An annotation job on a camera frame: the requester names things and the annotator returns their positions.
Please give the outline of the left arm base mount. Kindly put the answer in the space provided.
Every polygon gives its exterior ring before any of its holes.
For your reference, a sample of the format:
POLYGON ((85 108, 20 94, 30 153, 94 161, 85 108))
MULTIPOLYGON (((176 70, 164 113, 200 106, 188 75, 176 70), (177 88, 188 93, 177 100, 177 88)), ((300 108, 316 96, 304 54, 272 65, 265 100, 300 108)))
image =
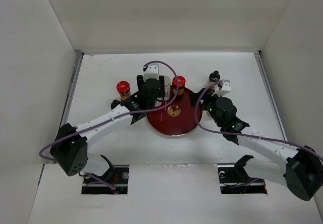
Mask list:
POLYGON ((95 176, 95 178, 79 174, 83 177, 83 184, 81 194, 84 195, 126 195, 128 194, 129 182, 129 165, 115 165, 106 156, 100 156, 103 159, 104 165, 107 167, 102 176, 95 176))

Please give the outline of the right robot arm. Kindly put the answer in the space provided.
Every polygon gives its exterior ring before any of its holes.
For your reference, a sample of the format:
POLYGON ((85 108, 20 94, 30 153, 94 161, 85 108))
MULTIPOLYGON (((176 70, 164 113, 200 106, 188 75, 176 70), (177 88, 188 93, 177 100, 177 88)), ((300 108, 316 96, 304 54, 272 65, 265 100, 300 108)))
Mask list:
POLYGON ((287 187, 301 200, 309 201, 322 187, 322 157, 308 146, 272 139, 254 130, 237 116, 237 109, 226 97, 203 88, 190 96, 195 111, 205 110, 220 128, 219 134, 238 146, 249 148, 265 157, 245 155, 235 162, 234 175, 239 181, 266 179, 287 187))

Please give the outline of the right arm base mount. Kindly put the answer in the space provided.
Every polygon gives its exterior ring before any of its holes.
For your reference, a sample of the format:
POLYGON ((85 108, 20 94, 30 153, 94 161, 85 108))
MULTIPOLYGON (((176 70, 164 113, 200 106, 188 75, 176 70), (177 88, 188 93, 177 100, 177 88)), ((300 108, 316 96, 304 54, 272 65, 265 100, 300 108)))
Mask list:
POLYGON ((267 194, 263 179, 251 178, 244 167, 254 157, 245 155, 235 163, 218 164, 220 192, 222 194, 267 194))

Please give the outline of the silver cap shaker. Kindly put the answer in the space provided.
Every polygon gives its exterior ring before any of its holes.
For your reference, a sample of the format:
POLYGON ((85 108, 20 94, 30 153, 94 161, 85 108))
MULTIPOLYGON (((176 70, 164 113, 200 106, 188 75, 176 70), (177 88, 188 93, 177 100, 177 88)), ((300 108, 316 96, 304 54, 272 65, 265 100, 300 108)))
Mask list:
POLYGON ((155 104, 154 104, 154 107, 157 108, 157 107, 160 107, 162 102, 163 102, 163 98, 162 97, 158 97, 155 101, 155 104))
POLYGON ((164 97, 163 101, 168 101, 171 96, 171 79, 168 76, 164 76, 164 97))

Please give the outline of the red cap sauce jar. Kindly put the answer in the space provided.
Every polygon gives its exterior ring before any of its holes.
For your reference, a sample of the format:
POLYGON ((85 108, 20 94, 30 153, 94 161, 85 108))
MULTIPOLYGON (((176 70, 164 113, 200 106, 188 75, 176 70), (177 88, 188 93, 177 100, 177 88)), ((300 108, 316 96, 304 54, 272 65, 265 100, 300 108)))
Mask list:
POLYGON ((176 99, 181 99, 184 95, 186 79, 178 75, 172 79, 172 94, 176 95, 176 99))

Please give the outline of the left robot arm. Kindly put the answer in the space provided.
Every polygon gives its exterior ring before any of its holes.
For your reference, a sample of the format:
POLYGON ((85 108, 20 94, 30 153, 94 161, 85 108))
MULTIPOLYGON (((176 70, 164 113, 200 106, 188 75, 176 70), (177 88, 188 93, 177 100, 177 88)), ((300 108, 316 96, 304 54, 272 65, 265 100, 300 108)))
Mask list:
POLYGON ((106 165, 99 167, 99 162, 90 161, 88 149, 113 131, 145 118, 154 109, 156 100, 164 95, 164 76, 144 80, 143 76, 138 75, 137 81, 138 91, 110 112, 78 126, 66 123, 60 127, 50 154, 67 176, 94 168, 96 177, 102 183, 112 180, 113 170, 106 165))

